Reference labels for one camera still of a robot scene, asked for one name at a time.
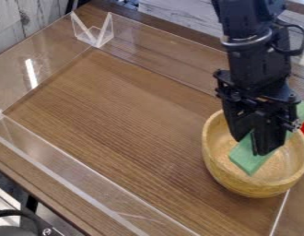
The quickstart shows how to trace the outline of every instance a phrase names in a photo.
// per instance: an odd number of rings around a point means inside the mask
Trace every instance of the wooden bowl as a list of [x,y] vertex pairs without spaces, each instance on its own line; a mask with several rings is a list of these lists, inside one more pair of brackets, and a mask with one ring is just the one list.
[[280,195],[304,175],[304,134],[298,131],[254,176],[232,163],[232,138],[224,112],[214,114],[203,130],[203,156],[216,180],[235,193],[256,198]]

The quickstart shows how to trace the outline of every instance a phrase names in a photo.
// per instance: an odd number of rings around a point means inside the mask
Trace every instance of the green sponge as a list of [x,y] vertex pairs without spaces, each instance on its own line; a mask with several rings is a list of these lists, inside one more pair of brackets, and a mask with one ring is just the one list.
[[[298,115],[300,120],[304,121],[304,101],[298,105]],[[248,175],[254,175],[274,154],[275,151],[266,156],[254,155],[251,134],[248,134],[234,148],[230,156],[232,162],[243,169],[243,171]]]

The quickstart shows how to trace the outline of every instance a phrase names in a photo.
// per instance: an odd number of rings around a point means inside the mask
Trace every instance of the wood grain surface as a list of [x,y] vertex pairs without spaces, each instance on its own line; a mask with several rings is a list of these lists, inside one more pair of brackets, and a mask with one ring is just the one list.
[[[88,23],[91,18],[95,23],[100,12],[87,5],[80,14],[87,14]],[[195,45],[184,47],[195,52]],[[199,70],[199,79],[207,79],[207,87],[214,89],[211,72],[220,65],[212,57],[223,65],[227,57],[207,52],[195,53],[200,59],[204,56],[208,66]],[[152,49],[144,55],[140,60],[150,60],[150,55],[155,55]],[[178,60],[179,52],[168,55],[170,70],[182,60]],[[200,235],[267,235],[282,196],[248,199],[216,183],[202,159],[202,129],[220,109],[220,101],[155,73],[162,66],[156,62],[150,62],[148,70],[91,49],[7,115]],[[292,81],[304,95],[304,79]],[[47,205],[64,207],[63,212],[59,209],[60,214],[90,235],[131,235],[119,229],[110,234],[103,214],[3,148],[0,169],[18,176],[28,189],[39,189],[36,195]]]

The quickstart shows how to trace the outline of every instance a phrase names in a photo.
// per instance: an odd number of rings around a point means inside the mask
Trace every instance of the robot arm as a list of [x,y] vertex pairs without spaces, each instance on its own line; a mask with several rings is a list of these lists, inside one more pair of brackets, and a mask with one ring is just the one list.
[[214,0],[223,24],[222,43],[231,71],[218,70],[218,96],[234,138],[252,134],[254,152],[266,155],[284,145],[287,131],[302,124],[296,115],[300,97],[288,85],[291,57],[290,28],[304,29],[279,19],[284,0]]

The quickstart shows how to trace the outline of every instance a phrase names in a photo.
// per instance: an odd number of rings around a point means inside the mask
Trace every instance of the wooden table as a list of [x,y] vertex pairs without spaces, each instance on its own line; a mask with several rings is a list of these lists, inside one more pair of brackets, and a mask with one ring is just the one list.
[[[79,11],[91,25],[104,18],[99,5],[100,1]],[[152,24],[152,17],[142,14],[140,18]],[[56,24],[66,25],[66,19]],[[184,28],[163,24],[184,32]],[[202,128],[222,108],[212,96],[212,73],[227,67],[227,55],[192,41],[184,43],[183,38],[182,51],[162,55],[170,37],[172,43],[179,39],[166,32],[150,35],[146,28],[138,31],[140,39],[154,44],[154,51],[138,47],[126,61],[116,45],[107,45],[103,51],[90,49],[6,115],[199,235],[267,235],[284,196],[258,200],[232,194],[214,180],[202,159]],[[198,39],[208,41],[210,37]],[[187,52],[194,57],[182,59]],[[183,73],[175,74],[182,64],[190,64],[190,75],[198,71],[199,77],[192,79],[202,82],[190,80],[198,89],[168,78]],[[158,73],[164,68],[170,75]],[[304,79],[292,81],[304,96]],[[0,154],[0,170],[84,233],[134,235],[123,226],[107,225],[108,216],[2,144]],[[302,220],[292,214],[286,222],[288,235],[298,235],[299,225],[304,225],[304,214]]]

